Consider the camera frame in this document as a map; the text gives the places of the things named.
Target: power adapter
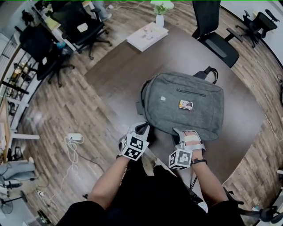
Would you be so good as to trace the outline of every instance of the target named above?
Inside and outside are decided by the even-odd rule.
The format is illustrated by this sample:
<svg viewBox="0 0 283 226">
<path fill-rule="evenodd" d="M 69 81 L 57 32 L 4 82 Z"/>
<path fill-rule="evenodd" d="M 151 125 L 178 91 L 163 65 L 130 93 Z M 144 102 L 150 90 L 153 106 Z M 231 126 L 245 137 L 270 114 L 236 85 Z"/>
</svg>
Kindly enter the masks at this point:
<svg viewBox="0 0 283 226">
<path fill-rule="evenodd" d="M 68 139 L 69 140 L 81 140 L 82 136 L 80 133 L 69 133 L 68 134 Z"/>
</svg>

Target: backpack zipper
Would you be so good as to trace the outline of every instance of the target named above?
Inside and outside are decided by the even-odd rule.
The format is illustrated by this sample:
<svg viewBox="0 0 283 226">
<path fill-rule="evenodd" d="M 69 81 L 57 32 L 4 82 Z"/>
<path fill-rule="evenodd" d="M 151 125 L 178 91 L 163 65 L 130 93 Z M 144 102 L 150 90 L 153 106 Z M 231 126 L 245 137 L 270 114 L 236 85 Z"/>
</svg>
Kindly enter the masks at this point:
<svg viewBox="0 0 283 226">
<path fill-rule="evenodd" d="M 194 92 L 190 92 L 190 91 L 186 91 L 186 90 L 177 89 L 177 91 L 178 91 L 178 92 L 181 92 L 181 93 L 194 94 L 194 95 L 198 95 L 198 96 L 201 96 L 201 97 L 206 97 L 205 94 L 194 93 Z"/>
</svg>

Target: wooden floor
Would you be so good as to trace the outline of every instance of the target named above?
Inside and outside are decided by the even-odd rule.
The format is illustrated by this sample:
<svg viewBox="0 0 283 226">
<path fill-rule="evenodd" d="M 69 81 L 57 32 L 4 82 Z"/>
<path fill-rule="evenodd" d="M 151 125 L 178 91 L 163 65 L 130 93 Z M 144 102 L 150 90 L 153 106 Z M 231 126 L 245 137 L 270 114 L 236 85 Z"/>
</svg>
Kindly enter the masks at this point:
<svg viewBox="0 0 283 226">
<path fill-rule="evenodd" d="M 137 3 L 120 3 L 118 7 L 121 5 L 136 7 Z M 128 35 L 153 21 L 154 14 L 149 2 L 142 3 L 136 9 L 122 7 L 111 13 L 112 18 L 105 22 L 110 34 L 105 38 L 113 43 L 113 47 L 97 44 L 93 49 L 94 60 L 88 58 L 87 50 L 81 55 L 74 53 L 70 62 L 76 69 L 63 71 L 63 87 L 59 89 L 56 83 L 48 85 L 44 81 L 20 123 L 19 132 L 37 133 L 41 136 L 40 140 L 21 142 L 20 145 L 26 156 L 35 159 L 37 171 L 44 171 L 48 175 L 50 185 L 40 188 L 48 197 L 59 192 L 62 178 L 70 165 L 64 144 L 64 137 L 68 132 L 83 134 L 85 143 L 79 145 L 78 151 L 99 163 L 105 170 L 114 161 L 118 153 L 117 141 L 127 130 L 127 125 L 119 119 L 111 106 L 103 103 L 96 91 L 87 84 L 84 74 Z M 165 21 L 191 35 L 196 29 L 191 2 L 175 2 L 175 8 L 165 15 Z M 236 24 L 241 25 L 241 22 L 220 9 L 218 34 L 227 36 L 228 27 L 240 34 L 241 30 L 235 28 Z M 280 118 L 283 117 L 283 108 L 279 101 L 277 75 L 283 77 L 282 68 L 262 42 L 255 49 L 251 48 L 248 39 L 243 43 L 233 39 L 230 43 L 240 53 L 240 58 L 232 70 L 255 95 L 281 139 L 283 130 Z M 276 170 L 283 165 L 282 154 L 282 143 L 274 137 L 269 123 L 265 120 L 261 132 L 242 163 L 224 186 L 244 201 L 247 209 L 258 204 L 260 207 L 268 206 L 281 187 Z M 24 186 L 30 204 L 34 208 L 43 209 L 57 222 L 72 203 L 83 200 L 81 196 L 90 191 L 102 174 L 97 165 L 81 158 L 79 168 L 79 175 L 71 172 L 65 180 L 62 194 L 54 198 L 57 211 L 53 208 L 46 209 L 35 192 L 32 192 L 38 184 L 44 185 L 43 179 Z"/>
</svg>

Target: white box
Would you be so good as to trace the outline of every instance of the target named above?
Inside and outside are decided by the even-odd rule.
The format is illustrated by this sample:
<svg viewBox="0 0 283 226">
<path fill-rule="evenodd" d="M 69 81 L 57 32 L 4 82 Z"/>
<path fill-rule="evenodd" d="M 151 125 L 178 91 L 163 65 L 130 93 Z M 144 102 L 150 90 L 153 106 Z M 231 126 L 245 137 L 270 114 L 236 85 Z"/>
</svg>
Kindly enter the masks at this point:
<svg viewBox="0 0 283 226">
<path fill-rule="evenodd" d="M 177 149 L 171 155 L 169 155 L 169 168 L 176 170 L 184 170 L 189 168 L 191 165 L 192 153 L 193 151 Z"/>
<path fill-rule="evenodd" d="M 125 139 L 122 141 L 122 152 L 121 155 L 127 158 L 137 161 L 141 155 L 145 152 L 149 143 L 131 134 L 127 134 Z"/>
<path fill-rule="evenodd" d="M 168 35 L 167 29 L 158 27 L 152 22 L 131 34 L 127 42 L 143 52 L 166 35 Z"/>
</svg>

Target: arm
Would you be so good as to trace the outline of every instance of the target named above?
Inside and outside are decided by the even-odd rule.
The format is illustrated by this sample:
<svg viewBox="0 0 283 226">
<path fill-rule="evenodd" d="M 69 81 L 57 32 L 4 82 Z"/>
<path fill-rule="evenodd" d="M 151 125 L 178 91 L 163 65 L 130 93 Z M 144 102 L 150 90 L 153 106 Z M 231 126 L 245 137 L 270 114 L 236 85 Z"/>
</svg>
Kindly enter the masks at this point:
<svg viewBox="0 0 283 226">
<path fill-rule="evenodd" d="M 194 132 L 185 132 L 185 135 L 193 135 Z M 198 141 L 186 142 L 186 145 L 199 144 Z M 202 150 L 195 150 L 192 154 L 192 159 L 203 159 Z M 196 176 L 198 177 L 200 188 L 203 194 L 204 201 L 208 207 L 227 201 L 227 195 L 217 177 L 211 172 L 205 162 L 199 162 L 191 165 Z"/>
<path fill-rule="evenodd" d="M 117 158 L 114 164 L 98 179 L 88 201 L 96 202 L 103 209 L 107 209 L 119 189 L 129 160 L 124 156 Z"/>
</svg>

